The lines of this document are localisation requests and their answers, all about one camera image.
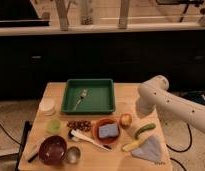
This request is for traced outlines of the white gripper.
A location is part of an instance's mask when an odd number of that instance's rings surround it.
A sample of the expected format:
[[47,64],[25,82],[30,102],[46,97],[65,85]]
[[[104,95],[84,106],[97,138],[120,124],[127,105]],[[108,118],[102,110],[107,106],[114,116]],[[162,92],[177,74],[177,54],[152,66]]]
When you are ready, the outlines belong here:
[[143,98],[139,98],[136,102],[136,112],[140,116],[147,116],[155,109],[155,105],[148,103]]

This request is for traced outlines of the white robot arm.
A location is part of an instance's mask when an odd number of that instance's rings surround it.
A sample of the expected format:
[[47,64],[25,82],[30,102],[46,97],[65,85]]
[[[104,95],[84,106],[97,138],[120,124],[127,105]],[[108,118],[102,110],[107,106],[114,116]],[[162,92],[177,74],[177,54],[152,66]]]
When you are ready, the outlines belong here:
[[162,75],[140,83],[137,112],[149,115],[155,107],[161,107],[205,134],[205,106],[173,95],[168,88],[169,81]]

